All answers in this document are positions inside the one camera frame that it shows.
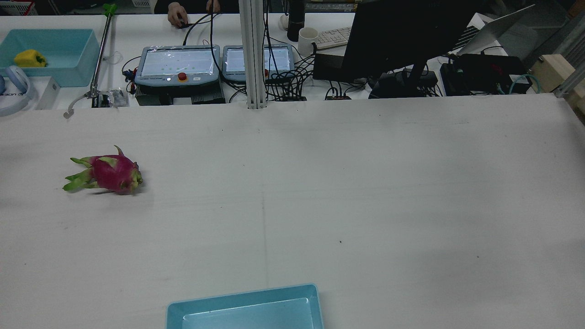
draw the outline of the light blue tray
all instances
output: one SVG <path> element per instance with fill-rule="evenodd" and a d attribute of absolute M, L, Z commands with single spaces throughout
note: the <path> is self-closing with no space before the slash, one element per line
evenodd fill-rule
<path fill-rule="evenodd" d="M 177 301 L 167 329 L 323 329 L 315 285 Z"/>
<path fill-rule="evenodd" d="M 39 51 L 46 67 L 23 67 L 29 77 L 51 76 L 61 87 L 83 87 L 91 82 L 99 44 L 90 29 L 14 29 L 0 44 L 0 70 L 15 65 L 14 57 L 27 49 Z"/>

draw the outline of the black thermos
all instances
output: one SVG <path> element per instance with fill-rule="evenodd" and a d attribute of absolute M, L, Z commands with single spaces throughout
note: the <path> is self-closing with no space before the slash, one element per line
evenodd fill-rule
<path fill-rule="evenodd" d="M 288 0 L 288 30 L 290 41 L 298 41 L 298 32 L 305 27 L 305 1 Z"/>

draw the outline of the dragon fruit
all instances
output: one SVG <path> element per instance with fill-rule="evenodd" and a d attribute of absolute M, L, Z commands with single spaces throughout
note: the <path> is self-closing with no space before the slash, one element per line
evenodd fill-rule
<path fill-rule="evenodd" d="M 84 165 L 87 169 L 65 177 L 70 182 L 63 186 L 63 190 L 101 187 L 118 194 L 132 193 L 142 183 L 142 175 L 138 171 L 138 164 L 124 156 L 119 147 L 116 148 L 118 155 L 88 156 L 81 159 L 72 157 L 73 162 Z"/>

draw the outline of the yellow bell pepper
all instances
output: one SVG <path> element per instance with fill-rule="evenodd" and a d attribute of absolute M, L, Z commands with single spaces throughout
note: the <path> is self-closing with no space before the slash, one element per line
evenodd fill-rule
<path fill-rule="evenodd" d="M 14 63 L 19 67 L 45 67 L 47 60 L 35 49 L 25 50 L 14 57 Z"/>

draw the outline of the touchscreen display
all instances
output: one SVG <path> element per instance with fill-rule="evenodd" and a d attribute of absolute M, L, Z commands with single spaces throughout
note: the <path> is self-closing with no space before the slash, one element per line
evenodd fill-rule
<path fill-rule="evenodd" d="M 156 50 L 146 53 L 142 76 L 173 76 L 186 74 L 212 74 L 214 58 L 210 49 Z"/>
<path fill-rule="evenodd" d="M 290 70 L 290 59 L 288 57 L 288 48 L 274 47 L 272 54 L 269 49 L 264 49 L 264 68 L 268 71 L 288 71 Z M 226 65 L 227 72 L 243 72 L 244 69 L 244 50 L 242 48 L 228 49 L 228 60 Z"/>

